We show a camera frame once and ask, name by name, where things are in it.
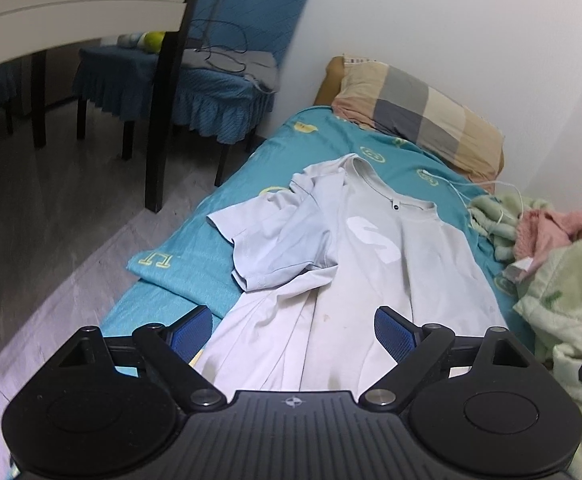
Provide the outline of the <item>plaid pillow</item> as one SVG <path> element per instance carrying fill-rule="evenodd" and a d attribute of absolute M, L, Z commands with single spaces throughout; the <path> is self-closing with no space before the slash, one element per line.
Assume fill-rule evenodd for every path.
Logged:
<path fill-rule="evenodd" d="M 336 56 L 315 97 L 361 128 L 409 141 L 452 170 L 495 191 L 504 169 L 504 136 L 466 105 L 419 78 L 371 58 Z"/>

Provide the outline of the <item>pink fleece garment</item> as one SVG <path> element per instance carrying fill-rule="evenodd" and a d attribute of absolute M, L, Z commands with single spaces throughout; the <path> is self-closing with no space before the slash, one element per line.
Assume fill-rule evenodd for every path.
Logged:
<path fill-rule="evenodd" d="M 514 260 L 533 260 L 530 272 L 537 270 L 553 249 L 582 240 L 582 210 L 561 214 L 549 209 L 525 211 L 516 227 Z"/>

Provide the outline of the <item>white t-shirt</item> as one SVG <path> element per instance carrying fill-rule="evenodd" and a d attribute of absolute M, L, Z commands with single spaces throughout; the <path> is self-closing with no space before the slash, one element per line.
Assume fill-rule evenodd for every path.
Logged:
<path fill-rule="evenodd" d="M 382 306 L 462 336 L 504 323 L 466 235 L 361 156 L 309 166 L 210 221 L 233 247 L 241 296 L 195 367 L 226 396 L 364 392 L 394 364 L 373 327 Z"/>

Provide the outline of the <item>green fleece blanket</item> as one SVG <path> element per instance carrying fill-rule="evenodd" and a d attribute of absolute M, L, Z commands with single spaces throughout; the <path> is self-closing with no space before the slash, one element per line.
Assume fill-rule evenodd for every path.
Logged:
<path fill-rule="evenodd" d="M 531 258 L 515 261 L 516 227 L 525 211 L 549 209 L 543 200 L 514 194 L 481 195 L 469 203 L 474 230 L 495 248 L 504 263 L 507 280 L 516 288 L 513 309 L 535 334 L 535 356 L 549 367 L 582 413 L 582 240 L 553 249 L 537 270 L 530 272 Z M 571 475 L 582 479 L 582 443 L 570 467 Z"/>

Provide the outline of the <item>blue covered chair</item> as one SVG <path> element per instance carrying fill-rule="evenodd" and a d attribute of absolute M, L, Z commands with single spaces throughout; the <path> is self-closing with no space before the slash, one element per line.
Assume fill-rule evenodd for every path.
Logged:
<path fill-rule="evenodd" d="M 223 155 L 233 144 L 252 143 L 273 109 L 306 1 L 197 0 L 181 58 L 174 124 L 215 139 Z M 132 157 L 135 124 L 149 116 L 159 53 L 116 42 L 81 50 L 73 82 L 78 140 L 86 136 L 86 107 L 94 104 L 122 120 L 122 157 Z"/>

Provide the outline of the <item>teal patterned bed sheet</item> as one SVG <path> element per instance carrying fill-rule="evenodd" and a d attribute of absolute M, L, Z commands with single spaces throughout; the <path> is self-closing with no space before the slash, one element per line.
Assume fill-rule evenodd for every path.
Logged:
<path fill-rule="evenodd" d="M 241 391 L 224 408 L 183 411 L 132 335 L 80 328 L 20 390 L 2 431 L 23 479 L 537 479 L 522 456 L 524 434 L 502 434 L 506 419 L 535 410 L 516 398 L 530 330 L 513 310 L 504 265 L 473 229 L 454 194 L 462 177 L 433 154 L 394 136 L 301 110 L 261 144 L 166 242 L 169 271 L 131 260 L 139 282 L 108 321 L 147 311 L 139 295 L 206 306 L 213 326 L 237 289 L 228 246 L 206 215 L 270 190 L 282 190 L 311 162 L 353 150 L 402 191 L 428 197 L 468 240 L 496 294 L 508 333 L 455 336 L 442 377 L 402 411 L 368 411 L 350 393 Z"/>

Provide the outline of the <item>green plush toy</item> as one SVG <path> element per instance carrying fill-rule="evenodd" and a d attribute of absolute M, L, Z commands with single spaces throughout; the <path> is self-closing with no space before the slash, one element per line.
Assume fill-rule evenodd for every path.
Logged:
<path fill-rule="evenodd" d="M 165 32 L 133 32 L 121 35 L 116 39 L 116 45 L 124 49 L 142 50 L 149 54 L 161 51 Z"/>

